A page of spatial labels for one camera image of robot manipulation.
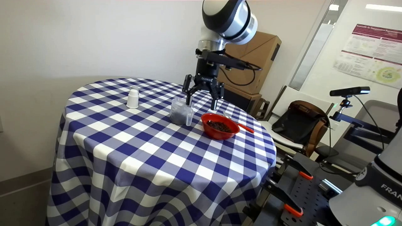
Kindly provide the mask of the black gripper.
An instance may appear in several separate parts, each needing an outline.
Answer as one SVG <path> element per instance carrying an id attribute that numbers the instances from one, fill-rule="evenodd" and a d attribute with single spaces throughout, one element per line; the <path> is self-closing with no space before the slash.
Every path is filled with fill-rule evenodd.
<path id="1" fill-rule="evenodd" d="M 196 74 L 185 77 L 183 92 L 186 94 L 186 105 L 191 105 L 193 94 L 198 90 L 209 90 L 213 98 L 213 110 L 218 110 L 220 98 L 224 95 L 224 84 L 218 80 L 219 68 L 216 64 L 199 60 Z"/>

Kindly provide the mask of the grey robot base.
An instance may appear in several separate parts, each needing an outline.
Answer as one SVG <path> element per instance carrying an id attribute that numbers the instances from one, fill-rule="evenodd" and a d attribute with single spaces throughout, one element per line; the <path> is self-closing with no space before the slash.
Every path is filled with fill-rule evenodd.
<path id="1" fill-rule="evenodd" d="M 342 226 L 402 226 L 402 131 L 330 207 Z"/>

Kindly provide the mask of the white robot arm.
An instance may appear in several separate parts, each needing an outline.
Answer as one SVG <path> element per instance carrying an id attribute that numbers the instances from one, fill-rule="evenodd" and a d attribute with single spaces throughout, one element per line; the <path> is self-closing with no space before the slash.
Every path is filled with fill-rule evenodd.
<path id="1" fill-rule="evenodd" d="M 196 73 L 185 77 L 183 92 L 186 104 L 191 104 L 193 95 L 199 90 L 209 90 L 213 100 L 224 97 L 224 84 L 218 80 L 220 66 L 228 69 L 248 69 L 255 73 L 260 66 L 226 53 L 228 44 L 244 45 L 257 34 L 258 19 L 252 12 L 247 0 L 203 0 L 204 35 L 195 50 L 198 55 Z"/>

